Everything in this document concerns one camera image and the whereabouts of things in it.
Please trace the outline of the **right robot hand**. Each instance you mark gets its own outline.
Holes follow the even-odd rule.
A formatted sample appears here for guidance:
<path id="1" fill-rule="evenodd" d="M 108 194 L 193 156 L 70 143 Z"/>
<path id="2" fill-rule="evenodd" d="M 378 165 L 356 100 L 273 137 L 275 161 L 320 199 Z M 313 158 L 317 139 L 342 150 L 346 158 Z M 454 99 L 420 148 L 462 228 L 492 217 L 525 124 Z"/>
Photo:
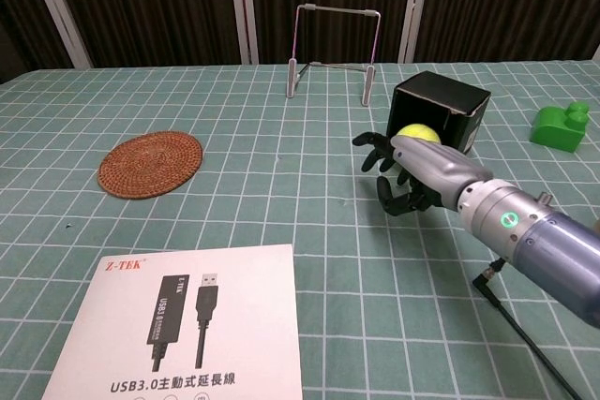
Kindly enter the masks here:
<path id="1" fill-rule="evenodd" d="M 434 141 L 404 135 L 388 138 L 369 131 L 353 138 L 352 144 L 373 147 L 361 171 L 367 172 L 380 163 L 380 171 L 385 172 L 398 164 L 401 171 L 397 181 L 410 183 L 408 193 L 395 197 L 388 179 L 382 175 L 378 177 L 379 203 L 392 216 L 425 211 L 431 206 L 456 212 L 459 197 L 469 185 L 493 178 L 491 170 L 459 150 Z"/>

